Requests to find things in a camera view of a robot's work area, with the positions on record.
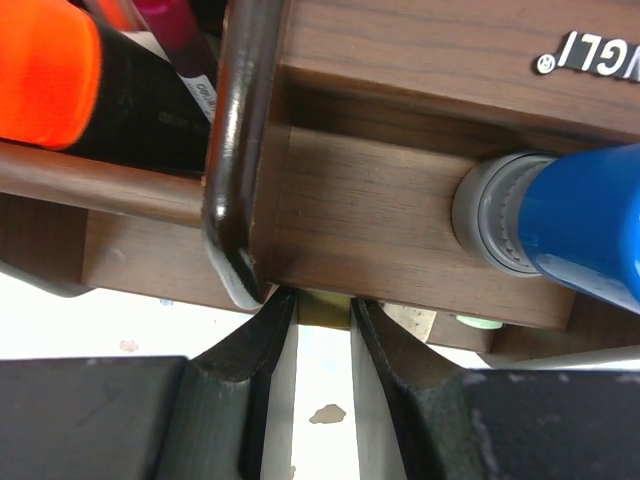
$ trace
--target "stain on surface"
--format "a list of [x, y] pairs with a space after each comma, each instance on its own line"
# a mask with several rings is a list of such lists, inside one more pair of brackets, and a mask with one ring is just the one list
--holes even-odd
[[318, 410], [313, 417], [309, 419], [309, 422], [314, 425], [318, 423], [322, 424], [330, 424], [330, 423], [340, 423], [344, 420], [344, 417], [347, 415], [347, 412], [342, 410], [335, 403], [331, 405], [327, 405], [326, 407]]
[[135, 340], [122, 340], [120, 342], [120, 350], [124, 352], [135, 352], [138, 349], [138, 344]]

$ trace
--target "dark wood panel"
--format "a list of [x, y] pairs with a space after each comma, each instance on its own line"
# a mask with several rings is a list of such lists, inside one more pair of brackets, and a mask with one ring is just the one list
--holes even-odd
[[522, 149], [562, 154], [602, 148], [615, 142], [586, 139], [542, 129], [516, 129], [433, 112], [423, 113], [385, 101], [289, 87], [291, 123], [308, 130], [384, 142], [475, 161]]
[[[459, 141], [455, 135], [452, 142]], [[573, 292], [470, 258], [451, 226], [475, 164], [437, 152], [294, 128], [281, 171], [272, 280], [562, 329]]]
[[638, 358], [637, 349], [625, 348], [638, 345], [640, 316], [579, 294], [566, 331], [509, 325], [496, 331], [491, 354], [483, 358], [495, 367], [529, 360], [538, 360], [539, 366], [600, 363]]
[[278, 67], [273, 81], [273, 92], [269, 118], [265, 127], [261, 161], [256, 176], [253, 199], [253, 217], [249, 232], [250, 251], [255, 262], [255, 271], [261, 288], [270, 288], [267, 279], [271, 256], [273, 228], [278, 214], [280, 185], [277, 181], [287, 151], [291, 135], [291, 119], [287, 106], [282, 69]]
[[638, 139], [637, 85], [532, 63], [572, 30], [640, 43], [625, 0], [299, 0], [284, 62], [316, 89], [494, 123]]
[[196, 227], [197, 179], [23, 147], [0, 141], [0, 192]]
[[426, 343], [488, 353], [491, 351], [494, 334], [494, 330], [473, 328], [457, 321], [451, 314], [438, 312]]
[[0, 194], [0, 271], [63, 297], [82, 285], [87, 211]]
[[199, 229], [89, 212], [83, 281], [93, 287], [237, 310]]

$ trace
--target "pink marker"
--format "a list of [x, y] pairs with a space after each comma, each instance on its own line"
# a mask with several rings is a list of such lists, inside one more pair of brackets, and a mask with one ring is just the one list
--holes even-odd
[[188, 0], [133, 0], [209, 122], [216, 108], [218, 62]]

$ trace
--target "blue marker barrel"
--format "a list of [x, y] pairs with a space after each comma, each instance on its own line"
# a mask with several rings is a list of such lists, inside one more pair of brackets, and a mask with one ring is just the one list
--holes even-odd
[[518, 239], [543, 275], [640, 313], [640, 145], [546, 166], [522, 200]]

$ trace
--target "highlighter cap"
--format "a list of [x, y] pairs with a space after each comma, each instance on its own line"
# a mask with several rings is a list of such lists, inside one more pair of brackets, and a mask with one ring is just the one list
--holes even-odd
[[0, 2], [0, 137], [72, 145], [89, 123], [101, 48], [91, 17], [61, 0]]
[[180, 50], [200, 32], [187, 0], [133, 0], [133, 3], [165, 50]]

